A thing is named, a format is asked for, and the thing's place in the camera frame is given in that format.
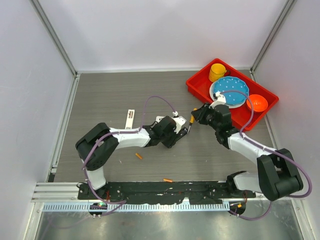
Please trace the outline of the white remote with orange batteries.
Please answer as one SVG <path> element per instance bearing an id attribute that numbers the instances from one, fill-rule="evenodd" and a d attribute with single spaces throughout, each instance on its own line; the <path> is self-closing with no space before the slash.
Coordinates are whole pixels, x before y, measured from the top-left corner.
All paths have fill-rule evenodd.
<path id="1" fill-rule="evenodd" d="M 126 122 L 125 122 L 125 129 L 132 129 L 133 123 L 134 123 L 134 117 L 135 117 L 135 110 L 134 109 L 129 109 L 127 111 L 127 117 L 126 117 Z"/>

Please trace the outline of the orange handle screwdriver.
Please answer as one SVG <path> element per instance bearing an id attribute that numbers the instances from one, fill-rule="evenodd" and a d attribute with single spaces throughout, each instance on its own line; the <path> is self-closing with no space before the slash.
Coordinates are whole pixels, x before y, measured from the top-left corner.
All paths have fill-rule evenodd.
<path id="1" fill-rule="evenodd" d="M 191 117 L 190 117 L 190 120 L 189 120 L 189 125 L 188 125 L 188 130 L 187 130 L 188 133 L 190 132 L 191 127 L 192 127 L 194 122 L 195 122 L 195 118 L 194 118 L 193 114 L 191 114 Z"/>

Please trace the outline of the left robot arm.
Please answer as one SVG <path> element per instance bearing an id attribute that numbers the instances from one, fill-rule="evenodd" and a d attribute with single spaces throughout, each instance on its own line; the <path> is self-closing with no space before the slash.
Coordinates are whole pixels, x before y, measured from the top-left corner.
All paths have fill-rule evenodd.
<path id="1" fill-rule="evenodd" d="M 97 200 L 106 195 L 103 167 L 114 151 L 153 147 L 160 143 L 170 149 L 188 133 L 185 123 L 186 119 L 182 116 L 157 116 L 153 124 L 134 129 L 116 129 L 104 122 L 97 124 L 75 144 L 90 185 L 89 194 Z"/>

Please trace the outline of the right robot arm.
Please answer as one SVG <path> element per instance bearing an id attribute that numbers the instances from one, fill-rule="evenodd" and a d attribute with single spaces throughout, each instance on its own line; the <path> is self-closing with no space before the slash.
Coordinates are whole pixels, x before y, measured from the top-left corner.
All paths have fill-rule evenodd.
<path id="1" fill-rule="evenodd" d="M 240 171 L 227 177 L 226 193 L 233 198 L 243 191 L 262 193 L 268 200 L 288 197 L 303 189 L 304 184 L 291 152 L 269 148 L 241 133 L 232 124 L 231 112 L 226 105 L 204 104 L 191 115 L 201 125 L 214 129 L 219 144 L 241 154 L 256 164 L 257 173 Z"/>

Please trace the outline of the black remote control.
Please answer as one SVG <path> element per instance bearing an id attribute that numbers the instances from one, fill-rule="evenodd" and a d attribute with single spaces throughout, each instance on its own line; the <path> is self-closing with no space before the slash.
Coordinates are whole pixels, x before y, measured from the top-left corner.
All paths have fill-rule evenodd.
<path id="1" fill-rule="evenodd" d="M 180 131 L 179 131 L 179 133 L 178 133 L 178 140 L 180 140 L 181 138 L 183 138 L 185 135 L 187 135 L 188 134 L 188 128 L 186 128 L 186 127 L 183 127 Z"/>

